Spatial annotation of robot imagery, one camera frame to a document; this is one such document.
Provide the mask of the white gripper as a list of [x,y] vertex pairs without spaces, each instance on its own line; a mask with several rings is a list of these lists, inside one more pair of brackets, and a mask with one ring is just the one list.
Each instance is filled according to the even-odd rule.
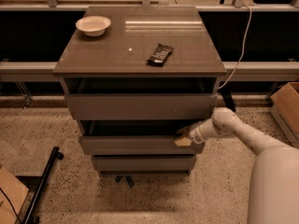
[[178,129],[177,134],[181,136],[174,140],[175,145],[178,147],[189,147],[192,142],[200,144],[212,138],[214,135],[214,125],[211,120],[198,121],[192,125]]

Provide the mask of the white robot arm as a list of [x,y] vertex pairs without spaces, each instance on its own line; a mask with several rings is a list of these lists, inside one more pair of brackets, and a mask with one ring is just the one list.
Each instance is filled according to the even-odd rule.
[[243,122],[229,108],[178,130],[179,147],[237,137],[256,155],[249,184],[248,224],[299,224],[299,149]]

